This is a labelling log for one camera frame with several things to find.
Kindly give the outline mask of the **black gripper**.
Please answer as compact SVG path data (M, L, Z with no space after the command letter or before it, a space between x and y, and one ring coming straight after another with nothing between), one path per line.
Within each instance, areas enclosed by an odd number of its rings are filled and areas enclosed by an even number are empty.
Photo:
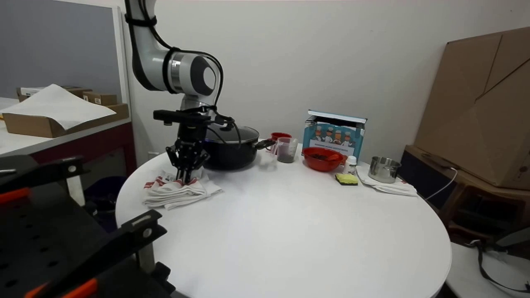
M176 180L187 183L196 182L202 175L202 163L207 160L209 152L204 148L207 127L215 120L217 109L214 105L192 107L184 110L156 109L153 112L156 120L166 125L179 124L177 139L166 148L172 165L177 165Z

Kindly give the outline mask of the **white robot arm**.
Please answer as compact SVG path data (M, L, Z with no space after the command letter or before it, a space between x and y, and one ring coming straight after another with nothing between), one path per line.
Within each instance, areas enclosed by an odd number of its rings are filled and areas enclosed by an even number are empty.
M204 142L215 105L207 99L220 94L224 69L210 52L167 44L156 31L154 4L156 0L124 0L133 72L149 91L182 94L177 110L157 109L154 117L166 125L179 124L177 139L166 152L177 170L176 180L192 183L209 158Z

